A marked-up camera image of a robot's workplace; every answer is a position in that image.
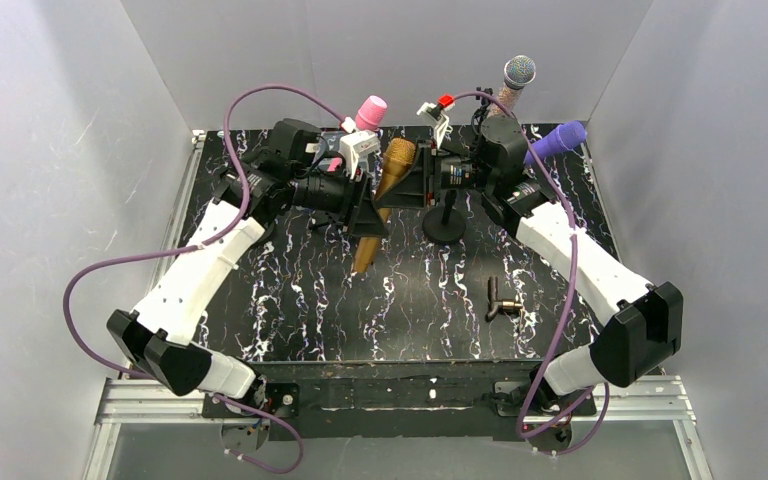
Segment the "pink microphone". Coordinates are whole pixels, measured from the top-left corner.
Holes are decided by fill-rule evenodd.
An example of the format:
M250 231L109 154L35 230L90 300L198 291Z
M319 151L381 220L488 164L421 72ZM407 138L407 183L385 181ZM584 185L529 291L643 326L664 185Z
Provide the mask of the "pink microphone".
M387 112L387 108L388 105L382 98L376 95L371 95L364 101L355 116L351 118L354 119L362 129L374 130L378 134L379 125ZM345 172L343 164L344 159L341 155L340 157L337 157L335 155L327 154L326 157L330 159L327 172L335 173L338 171L339 167L342 167Z

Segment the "black tripod mic stand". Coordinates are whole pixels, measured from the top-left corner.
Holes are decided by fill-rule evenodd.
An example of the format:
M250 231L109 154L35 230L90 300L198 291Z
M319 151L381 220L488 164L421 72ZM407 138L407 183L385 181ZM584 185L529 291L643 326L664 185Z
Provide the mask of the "black tripod mic stand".
M338 232L348 234L350 229L344 218L339 217L337 214L314 212L307 225L309 231L317 231L320 229L326 229L334 227Z

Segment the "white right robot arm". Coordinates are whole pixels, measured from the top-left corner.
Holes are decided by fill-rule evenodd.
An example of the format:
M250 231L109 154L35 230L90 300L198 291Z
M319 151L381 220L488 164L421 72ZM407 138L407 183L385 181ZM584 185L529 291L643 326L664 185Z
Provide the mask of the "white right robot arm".
M393 140L379 188L380 206L418 209L441 194L480 194L487 216L557 271L601 325L590 344L550 352L531 375L538 398L554 401L607 383L627 387L681 348L683 303L670 282L654 285L579 231L566 197L546 173L548 157L576 149L586 138L579 122L530 142L519 124L494 115L466 149L443 136L412 144Z

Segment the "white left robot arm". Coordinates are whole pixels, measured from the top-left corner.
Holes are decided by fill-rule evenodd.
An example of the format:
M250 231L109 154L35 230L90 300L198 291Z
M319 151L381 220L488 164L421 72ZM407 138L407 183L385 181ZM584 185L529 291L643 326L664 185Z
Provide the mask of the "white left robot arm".
M193 343L202 314L239 259L268 226L293 207L325 212L359 237L384 237L370 175L362 164L379 152L376 133L344 134L335 151L320 150L319 128L295 119L275 124L265 144L223 173L201 222L146 297L116 310L107 329L126 358L178 396L194 390L244 399L262 384L245 362Z

